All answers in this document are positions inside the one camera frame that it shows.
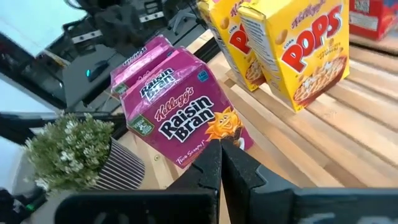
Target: purple cereal box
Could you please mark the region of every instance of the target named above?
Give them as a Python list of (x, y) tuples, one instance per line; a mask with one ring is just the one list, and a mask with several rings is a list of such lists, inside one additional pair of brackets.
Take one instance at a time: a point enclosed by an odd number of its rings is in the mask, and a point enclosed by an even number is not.
[(145, 47), (111, 72), (112, 94), (118, 96), (124, 93), (138, 79), (164, 61), (173, 50), (173, 46), (162, 35), (152, 39)]
[(243, 150), (253, 145), (210, 69), (186, 49), (175, 50), (121, 101), (129, 130), (181, 168), (212, 139)]

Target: cereal box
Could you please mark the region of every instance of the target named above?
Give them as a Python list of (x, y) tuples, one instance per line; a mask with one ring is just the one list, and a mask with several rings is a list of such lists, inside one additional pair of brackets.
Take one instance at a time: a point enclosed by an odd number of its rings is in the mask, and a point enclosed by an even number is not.
[(273, 94), (295, 111), (349, 74), (348, 1), (252, 0), (238, 9)]
[(138, 79), (166, 59), (174, 50), (163, 36), (154, 37), (143, 48), (111, 72), (111, 93), (119, 96), (132, 87)]
[(206, 64), (177, 49), (122, 95), (127, 127), (181, 168), (212, 139), (253, 141)]
[(380, 40), (397, 24), (397, 0), (350, 0), (349, 31)]
[(239, 81), (251, 91), (266, 80), (238, 16), (243, 0), (202, 0), (198, 8)]

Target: red box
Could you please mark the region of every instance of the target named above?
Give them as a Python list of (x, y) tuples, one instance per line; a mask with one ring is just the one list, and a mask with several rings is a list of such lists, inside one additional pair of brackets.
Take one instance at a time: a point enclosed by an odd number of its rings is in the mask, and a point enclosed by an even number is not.
[(380, 40), (397, 24), (398, 0), (350, 0), (349, 32)]

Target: potted plant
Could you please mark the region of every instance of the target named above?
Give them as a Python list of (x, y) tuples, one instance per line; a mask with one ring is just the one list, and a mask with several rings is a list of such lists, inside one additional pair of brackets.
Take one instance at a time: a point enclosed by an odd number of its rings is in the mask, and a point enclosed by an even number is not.
[(144, 178), (144, 163), (111, 135), (113, 123), (85, 114), (63, 114), (26, 141), (34, 180), (48, 192), (59, 190), (131, 190)]

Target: striped plant pot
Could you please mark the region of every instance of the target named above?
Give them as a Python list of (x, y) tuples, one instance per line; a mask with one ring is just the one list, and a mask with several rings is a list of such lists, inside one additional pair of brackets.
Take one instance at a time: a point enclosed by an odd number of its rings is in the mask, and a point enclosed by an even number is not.
[(129, 149), (111, 138), (111, 153), (99, 172), (96, 190), (134, 190), (144, 179), (145, 164)]

